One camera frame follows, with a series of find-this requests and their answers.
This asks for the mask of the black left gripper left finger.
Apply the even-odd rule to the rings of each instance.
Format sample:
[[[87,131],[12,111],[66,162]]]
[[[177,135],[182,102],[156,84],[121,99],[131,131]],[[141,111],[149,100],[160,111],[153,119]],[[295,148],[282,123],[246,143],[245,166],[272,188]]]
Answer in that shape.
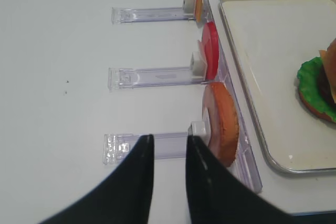
[[[44,223],[147,223],[154,184],[154,137],[140,136],[94,190]]]

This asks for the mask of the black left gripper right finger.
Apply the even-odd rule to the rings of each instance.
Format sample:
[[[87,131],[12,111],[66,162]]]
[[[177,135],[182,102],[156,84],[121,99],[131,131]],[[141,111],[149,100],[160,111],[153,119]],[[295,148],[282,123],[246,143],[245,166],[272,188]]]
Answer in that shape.
[[[237,180],[195,135],[187,138],[186,193],[192,223],[296,223]]]

